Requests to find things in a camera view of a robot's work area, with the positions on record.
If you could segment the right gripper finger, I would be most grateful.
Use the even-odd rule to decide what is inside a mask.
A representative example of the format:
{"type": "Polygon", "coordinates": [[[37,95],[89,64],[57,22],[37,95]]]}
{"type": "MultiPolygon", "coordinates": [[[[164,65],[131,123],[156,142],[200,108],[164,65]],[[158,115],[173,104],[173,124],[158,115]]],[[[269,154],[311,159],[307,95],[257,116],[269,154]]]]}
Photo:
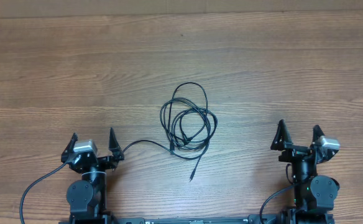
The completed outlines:
{"type": "Polygon", "coordinates": [[[287,129],[285,120],[281,119],[278,122],[277,132],[272,141],[270,149],[274,150],[274,151],[284,151],[286,149],[289,149],[292,144],[293,144],[293,141],[290,137],[290,133],[287,129]]]}
{"type": "Polygon", "coordinates": [[[321,136],[324,136],[324,132],[322,131],[322,129],[320,128],[320,126],[318,124],[316,124],[313,127],[313,138],[312,138],[312,143],[316,144],[317,141],[320,139],[321,136]]]}

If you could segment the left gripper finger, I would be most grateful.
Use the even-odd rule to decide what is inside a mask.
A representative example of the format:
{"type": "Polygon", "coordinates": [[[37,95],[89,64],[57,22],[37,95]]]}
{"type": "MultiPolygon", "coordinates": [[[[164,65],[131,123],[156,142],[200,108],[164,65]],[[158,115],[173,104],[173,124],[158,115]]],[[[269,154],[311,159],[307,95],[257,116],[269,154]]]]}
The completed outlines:
{"type": "Polygon", "coordinates": [[[68,156],[69,154],[71,154],[73,152],[73,148],[75,146],[75,143],[78,140],[78,135],[77,133],[73,133],[70,142],[68,143],[68,145],[66,146],[66,148],[64,149],[64,151],[62,152],[63,156],[68,156]]]}
{"type": "Polygon", "coordinates": [[[109,150],[112,153],[120,153],[121,152],[121,147],[116,139],[116,135],[114,132],[113,128],[110,128],[109,130],[109,145],[108,145],[109,150]]]}

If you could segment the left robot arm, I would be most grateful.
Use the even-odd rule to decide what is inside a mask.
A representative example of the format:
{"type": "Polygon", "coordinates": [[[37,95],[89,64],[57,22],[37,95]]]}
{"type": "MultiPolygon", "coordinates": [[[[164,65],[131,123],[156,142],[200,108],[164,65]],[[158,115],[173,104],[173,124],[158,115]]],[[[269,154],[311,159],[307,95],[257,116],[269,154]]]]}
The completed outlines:
{"type": "Polygon", "coordinates": [[[81,175],[81,179],[67,189],[70,205],[68,223],[109,223],[118,221],[107,209],[107,170],[114,170],[124,153],[116,139],[113,128],[109,131],[109,156],[97,156],[98,148],[92,139],[79,141],[73,134],[61,155],[61,162],[81,175]]]}

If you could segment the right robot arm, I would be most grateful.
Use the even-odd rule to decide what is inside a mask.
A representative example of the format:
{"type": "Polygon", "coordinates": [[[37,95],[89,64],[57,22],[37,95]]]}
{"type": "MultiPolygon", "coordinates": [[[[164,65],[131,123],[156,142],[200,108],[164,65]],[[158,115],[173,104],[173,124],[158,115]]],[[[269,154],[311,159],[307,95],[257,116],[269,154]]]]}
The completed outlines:
{"type": "Polygon", "coordinates": [[[318,125],[313,127],[310,146],[298,146],[293,143],[285,121],[278,122],[270,148],[281,152],[278,160],[287,163],[292,175],[287,177],[291,186],[274,195],[292,189],[294,206],[282,210],[273,223],[334,223],[328,212],[334,208],[340,184],[334,178],[319,175],[317,165],[330,161],[340,147],[339,141],[326,136],[318,125]]]}

